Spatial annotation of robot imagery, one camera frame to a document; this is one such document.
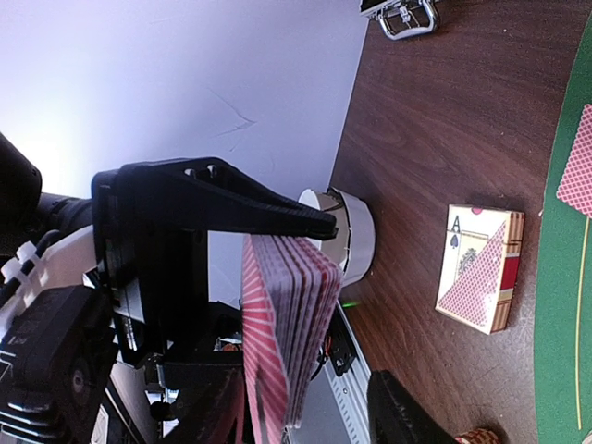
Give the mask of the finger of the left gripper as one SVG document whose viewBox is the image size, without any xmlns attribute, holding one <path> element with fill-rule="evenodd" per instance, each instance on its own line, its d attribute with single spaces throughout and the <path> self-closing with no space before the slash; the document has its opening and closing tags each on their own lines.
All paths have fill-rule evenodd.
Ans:
<svg viewBox="0 0 592 444">
<path fill-rule="evenodd" d="M 160 443 L 242 443 L 244 416 L 243 373 L 223 371 Z"/>
</svg>

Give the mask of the red-backed playing card deck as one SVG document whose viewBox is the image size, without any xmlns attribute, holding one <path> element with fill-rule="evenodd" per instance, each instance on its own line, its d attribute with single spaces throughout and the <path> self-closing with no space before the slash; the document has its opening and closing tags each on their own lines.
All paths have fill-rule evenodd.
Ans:
<svg viewBox="0 0 592 444">
<path fill-rule="evenodd" d="M 256 442 L 279 443 L 300 426 L 342 282 L 341 268 L 306 238 L 245 238 L 242 350 Z"/>
</svg>

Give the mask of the dealt red-backed card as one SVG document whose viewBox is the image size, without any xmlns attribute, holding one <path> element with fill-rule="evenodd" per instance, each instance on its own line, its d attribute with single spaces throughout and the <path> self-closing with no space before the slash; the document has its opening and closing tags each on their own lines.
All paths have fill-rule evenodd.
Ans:
<svg viewBox="0 0 592 444">
<path fill-rule="evenodd" d="M 591 104 L 584 105 L 556 197 L 591 217 Z"/>
</svg>

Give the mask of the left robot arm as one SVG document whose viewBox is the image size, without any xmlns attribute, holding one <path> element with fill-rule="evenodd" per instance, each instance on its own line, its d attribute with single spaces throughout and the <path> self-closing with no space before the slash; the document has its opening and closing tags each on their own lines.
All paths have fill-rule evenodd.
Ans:
<svg viewBox="0 0 592 444">
<path fill-rule="evenodd" d="M 1 430 L 87 443 L 111 371 L 155 364 L 183 407 L 168 443 L 278 443 L 302 420 L 343 281 L 336 218 L 215 157 L 45 193 L 1 142 Z"/>
</svg>

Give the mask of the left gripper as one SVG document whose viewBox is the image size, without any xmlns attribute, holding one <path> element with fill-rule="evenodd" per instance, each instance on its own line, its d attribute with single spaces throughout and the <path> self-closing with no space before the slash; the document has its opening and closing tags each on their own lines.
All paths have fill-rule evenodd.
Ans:
<svg viewBox="0 0 592 444">
<path fill-rule="evenodd" d="M 181 360 L 198 340 L 208 311 L 207 230 L 323 238 L 322 216 L 216 157 L 95 175 L 94 246 L 123 362 Z"/>
</svg>

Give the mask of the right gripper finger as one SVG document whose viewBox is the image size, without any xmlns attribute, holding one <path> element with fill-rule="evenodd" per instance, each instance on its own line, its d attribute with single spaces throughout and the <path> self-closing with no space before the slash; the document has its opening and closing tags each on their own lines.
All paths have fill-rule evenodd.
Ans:
<svg viewBox="0 0 592 444">
<path fill-rule="evenodd" d="M 371 373 L 367 407 L 371 443 L 456 443 L 387 370 Z"/>
</svg>

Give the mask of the red 5 chip stack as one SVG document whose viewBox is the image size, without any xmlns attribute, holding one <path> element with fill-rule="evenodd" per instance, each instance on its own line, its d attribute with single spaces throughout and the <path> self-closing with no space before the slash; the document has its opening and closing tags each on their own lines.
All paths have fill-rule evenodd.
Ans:
<svg viewBox="0 0 592 444">
<path fill-rule="evenodd" d="M 482 427 L 462 433 L 454 440 L 460 444 L 501 444 L 501 439 L 494 431 Z"/>
</svg>

